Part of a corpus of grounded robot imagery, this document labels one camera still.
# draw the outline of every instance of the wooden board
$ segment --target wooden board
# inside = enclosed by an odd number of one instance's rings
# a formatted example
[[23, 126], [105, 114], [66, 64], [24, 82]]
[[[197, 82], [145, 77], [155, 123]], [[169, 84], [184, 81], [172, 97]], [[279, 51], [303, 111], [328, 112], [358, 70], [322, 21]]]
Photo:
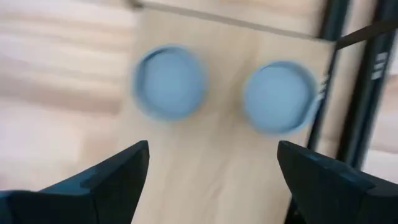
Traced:
[[271, 60], [297, 60], [322, 77], [332, 44], [145, 9], [134, 61], [162, 44], [188, 47], [210, 86], [191, 117], [168, 123], [137, 108], [126, 82], [119, 148], [149, 140], [150, 167], [134, 223], [282, 223], [290, 194], [276, 159], [280, 139], [257, 133], [241, 110], [245, 80]]
[[318, 35], [322, 0], [129, 0], [207, 12], [277, 29]]

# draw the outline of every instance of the blue cap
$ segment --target blue cap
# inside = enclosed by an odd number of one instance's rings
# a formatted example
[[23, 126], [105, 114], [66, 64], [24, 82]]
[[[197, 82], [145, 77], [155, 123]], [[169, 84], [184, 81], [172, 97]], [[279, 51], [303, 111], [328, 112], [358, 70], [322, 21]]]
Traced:
[[259, 68], [247, 81], [243, 95], [247, 117], [263, 133], [298, 131], [318, 108], [315, 77], [293, 61], [275, 61]]
[[134, 75], [137, 102], [154, 118], [187, 117], [201, 105], [207, 90], [202, 66], [178, 45], [163, 45], [146, 53]]

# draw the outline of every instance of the metal rod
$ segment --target metal rod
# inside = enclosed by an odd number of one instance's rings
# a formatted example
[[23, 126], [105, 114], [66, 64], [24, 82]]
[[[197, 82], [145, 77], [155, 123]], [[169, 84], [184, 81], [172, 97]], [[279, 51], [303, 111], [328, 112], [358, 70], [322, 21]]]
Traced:
[[[349, 3], [350, 3], [349, 0], [328, 0], [326, 2], [326, 8], [323, 16], [323, 22], [319, 38], [330, 41], [337, 41], [341, 37]], [[313, 151], [315, 151], [318, 146], [319, 135], [321, 133], [323, 125], [326, 106], [328, 103], [328, 97], [330, 94], [331, 86], [333, 84], [333, 79], [334, 79], [333, 71], [335, 68], [335, 62], [337, 57], [338, 57], [337, 51], [335, 50], [330, 60], [328, 73], [326, 74], [325, 77], [326, 87], [323, 90], [323, 100], [320, 103], [318, 112], [315, 116], [312, 125], [310, 136], [308, 138], [307, 148]]]
[[[373, 23], [397, 19], [398, 1], [378, 0]], [[395, 31], [367, 41], [336, 158], [360, 169], [368, 149]]]

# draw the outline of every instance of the black metal frame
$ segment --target black metal frame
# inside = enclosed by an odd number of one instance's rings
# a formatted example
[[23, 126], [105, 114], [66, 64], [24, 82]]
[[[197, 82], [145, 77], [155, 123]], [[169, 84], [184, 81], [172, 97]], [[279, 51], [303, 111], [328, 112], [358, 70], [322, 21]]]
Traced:
[[[359, 68], [350, 108], [345, 121], [337, 159], [360, 169], [368, 150], [368, 138], [373, 127], [379, 98], [384, 86], [386, 67], [398, 27], [398, 1], [378, 0], [374, 11], [373, 26], [340, 38], [349, 1], [327, 1], [320, 38], [336, 41], [328, 78], [325, 81], [324, 98], [315, 118], [308, 139], [308, 149], [315, 151], [319, 141], [328, 94], [333, 81], [333, 69], [337, 51], [346, 46], [366, 40], [363, 60]], [[297, 205], [292, 200], [287, 212], [286, 224], [305, 223]]]
[[[398, 1], [378, 0], [373, 23], [398, 19]], [[360, 169], [368, 150], [395, 31], [367, 41], [336, 158]]]

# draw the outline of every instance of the wooden floor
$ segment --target wooden floor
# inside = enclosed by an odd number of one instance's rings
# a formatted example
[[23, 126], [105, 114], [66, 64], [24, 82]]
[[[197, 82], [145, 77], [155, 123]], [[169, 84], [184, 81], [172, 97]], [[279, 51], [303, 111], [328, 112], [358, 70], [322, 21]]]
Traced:
[[[230, 4], [230, 12], [245, 16], [256, 8], [253, 21], [310, 35], [317, 33], [323, 5], [319, 0], [159, 1], [202, 10]], [[365, 26], [373, 5], [374, 0], [353, 1], [345, 33]], [[123, 80], [131, 70], [139, 16], [122, 0], [0, 0], [0, 189], [39, 190], [121, 150], [116, 130], [123, 122]], [[329, 156], [338, 146], [362, 49], [363, 43], [341, 51], [318, 149]], [[398, 182], [396, 71], [393, 65], [364, 167], [393, 182]], [[236, 220], [245, 222], [244, 217]]]

